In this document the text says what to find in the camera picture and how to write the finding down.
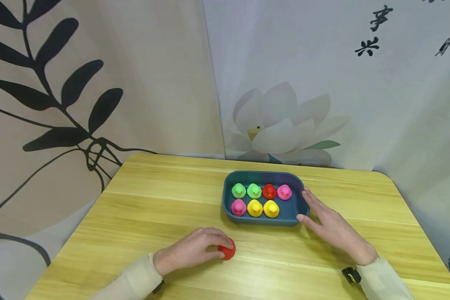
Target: wooden table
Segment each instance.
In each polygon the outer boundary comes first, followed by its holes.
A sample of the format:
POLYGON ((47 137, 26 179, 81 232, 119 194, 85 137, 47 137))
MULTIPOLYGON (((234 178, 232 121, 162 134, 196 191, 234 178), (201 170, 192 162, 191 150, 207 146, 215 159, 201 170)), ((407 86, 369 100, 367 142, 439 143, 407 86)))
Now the wooden table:
POLYGON ((303 226, 230 222, 221 198, 235 170, 297 175, 376 246, 416 300, 450 300, 449 272, 383 174, 149 154, 121 167, 27 300, 87 299, 144 253, 210 226, 235 240, 235 257, 174 272, 150 299, 366 299, 341 274, 350 259, 303 226))

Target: hand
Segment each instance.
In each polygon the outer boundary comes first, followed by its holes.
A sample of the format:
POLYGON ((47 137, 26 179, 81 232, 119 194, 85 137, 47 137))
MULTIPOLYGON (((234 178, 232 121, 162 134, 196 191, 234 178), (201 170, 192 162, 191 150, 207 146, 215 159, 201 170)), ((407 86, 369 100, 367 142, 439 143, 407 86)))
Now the hand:
POLYGON ((233 248, 223 231, 212 227, 198 228, 175 244, 158 250, 153 256, 153 265, 158 274, 164 277, 178 269, 190 268, 214 258, 224 258, 221 251, 206 251, 212 245, 233 248))
POLYGON ((330 245, 347 252, 357 265, 369 265, 378 258, 372 244, 358 234, 338 212, 324 205, 307 187, 302 191, 302 196, 321 224, 302 214, 297 215, 298 221, 330 245))

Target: green rubber duck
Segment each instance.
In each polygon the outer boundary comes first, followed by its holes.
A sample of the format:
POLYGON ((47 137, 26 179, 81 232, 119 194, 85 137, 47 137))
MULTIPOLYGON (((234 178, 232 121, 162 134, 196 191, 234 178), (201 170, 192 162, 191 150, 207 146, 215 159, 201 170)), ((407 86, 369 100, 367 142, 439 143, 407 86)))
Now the green rubber duck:
POLYGON ((235 199, 242 199, 245 196, 245 187, 241 183, 237 183, 232 187, 232 195, 235 199))
POLYGON ((247 194, 252 199, 258 199, 258 198, 260 198, 260 196, 262 196, 262 189, 260 189, 260 187, 257 186, 256 184, 251 183, 248 186, 247 194))

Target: sleeve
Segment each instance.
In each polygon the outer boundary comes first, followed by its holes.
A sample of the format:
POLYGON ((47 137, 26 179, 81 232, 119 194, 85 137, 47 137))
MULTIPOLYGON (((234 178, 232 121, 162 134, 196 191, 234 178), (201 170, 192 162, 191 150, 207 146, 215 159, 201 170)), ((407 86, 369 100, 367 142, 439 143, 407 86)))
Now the sleeve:
POLYGON ((357 265, 360 284, 368 300, 413 300, 403 280, 383 258, 370 265, 357 265))
POLYGON ((143 300, 161 282, 162 277, 153 265, 153 254, 149 254, 132 263, 89 300, 143 300))

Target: blue plastic tray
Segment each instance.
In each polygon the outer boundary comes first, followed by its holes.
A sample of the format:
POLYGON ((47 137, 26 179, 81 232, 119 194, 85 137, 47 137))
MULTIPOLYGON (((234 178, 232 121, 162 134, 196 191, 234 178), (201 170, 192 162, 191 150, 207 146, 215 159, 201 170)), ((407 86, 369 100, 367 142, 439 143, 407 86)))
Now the blue plastic tray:
MULTIPOLYGON (((222 207, 230 220, 235 223, 253 224, 253 225, 273 225, 273 226, 288 226, 292 227, 298 224, 296 219, 297 214, 308 215, 310 208, 305 200, 302 198, 302 190, 304 186, 302 181, 294 174, 284 172, 264 172, 264 171, 234 171, 225 178, 224 193, 222 198, 222 207), (260 188, 263 188, 266 184, 271 183, 275 189, 282 184, 287 184, 292 190, 292 197, 286 201, 275 197, 273 201, 277 203, 280 208, 280 213, 276 218, 269 218, 262 213, 260 217, 252 217, 245 212, 241 217, 238 217, 231 213, 230 207, 232 202, 235 201, 235 197, 232 195, 232 187, 241 183, 247 188, 251 183, 255 183, 260 188)), ((251 198, 245 195, 242 198, 245 205, 248 205, 251 198)), ((257 199, 262 205, 268 201, 265 197, 260 196, 257 199)))

